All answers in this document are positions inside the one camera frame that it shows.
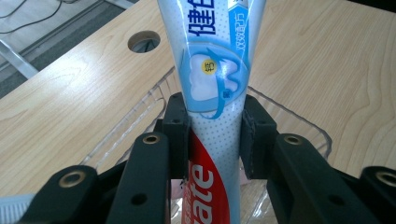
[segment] floor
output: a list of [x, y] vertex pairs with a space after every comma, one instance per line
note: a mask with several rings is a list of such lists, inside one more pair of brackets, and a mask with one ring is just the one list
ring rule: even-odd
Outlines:
[[[122, 2], [127, 1], [133, 4], [138, 0], [63, 1], [59, 10], [47, 20], [10, 34], [0, 34], [0, 40], [10, 45], [38, 71], [121, 14], [124, 8], [117, 5], [122, 6]], [[58, 0], [40, 0], [38, 3], [35, 0], [0, 0], [0, 33], [46, 18], [60, 5]], [[15, 8], [18, 8], [15, 13], [1, 18]], [[0, 98], [26, 80], [26, 77], [0, 55]]]

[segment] tooth logo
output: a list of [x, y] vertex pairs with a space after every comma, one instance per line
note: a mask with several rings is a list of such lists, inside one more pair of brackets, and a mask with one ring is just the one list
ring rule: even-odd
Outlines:
[[219, 97], [216, 72], [221, 72], [227, 90], [236, 91], [238, 84], [229, 79], [237, 71], [233, 61], [222, 59], [219, 65], [208, 55], [195, 54], [190, 60], [191, 97], [195, 101], [205, 101]]

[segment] toothpaste tube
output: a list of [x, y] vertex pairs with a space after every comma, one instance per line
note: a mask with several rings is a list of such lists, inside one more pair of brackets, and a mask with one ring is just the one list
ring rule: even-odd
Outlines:
[[239, 135], [265, 0], [158, 0], [192, 120], [182, 223], [239, 223]]

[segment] black cable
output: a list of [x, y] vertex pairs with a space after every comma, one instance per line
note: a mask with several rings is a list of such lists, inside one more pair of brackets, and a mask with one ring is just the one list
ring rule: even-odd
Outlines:
[[21, 6], [23, 6], [23, 4], [26, 2], [27, 0], [23, 0], [23, 2], [21, 2], [13, 11], [11, 11], [10, 13], [8, 13], [6, 16], [0, 16], [0, 19], [3, 19], [5, 17], [9, 17], [10, 15], [14, 14], [14, 12], [16, 12]]
[[20, 29], [23, 28], [23, 27], [30, 26], [30, 25], [39, 23], [39, 22], [41, 22], [41, 21], [45, 21], [45, 20], [47, 20], [47, 19], [53, 17], [53, 16], [59, 11], [59, 9], [61, 8], [62, 2], [63, 2], [63, 1], [59, 1], [59, 5], [58, 5], [58, 7], [56, 8], [56, 10], [55, 10], [52, 14], [50, 14], [48, 17], [46, 17], [46, 18], [44, 18], [44, 19], [41, 19], [41, 20], [39, 20], [39, 21], [32, 21], [32, 22], [26, 23], [26, 24], [24, 24], [24, 25], [22, 25], [22, 26], [20, 26], [20, 27], [17, 27], [17, 28], [15, 28], [15, 29], [11, 30], [11, 31], [0, 32], [0, 35], [6, 35], [6, 34], [13, 33], [13, 32], [15, 32], [15, 31], [17, 31], [17, 30], [20, 30]]

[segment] grommet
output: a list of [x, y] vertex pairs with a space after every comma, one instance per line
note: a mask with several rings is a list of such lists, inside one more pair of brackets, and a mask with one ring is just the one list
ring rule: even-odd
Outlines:
[[396, 175], [395, 174], [385, 172], [385, 171], [378, 171], [375, 173], [375, 176], [382, 183], [396, 188]]
[[303, 143], [300, 137], [294, 135], [286, 135], [283, 139], [285, 140], [285, 142], [295, 146], [299, 146]]
[[156, 144], [160, 141], [160, 136], [152, 134], [148, 135], [145, 138], [143, 138], [143, 142], [145, 144]]
[[86, 174], [82, 171], [72, 171], [59, 180], [59, 186], [64, 189], [72, 188], [84, 181]]

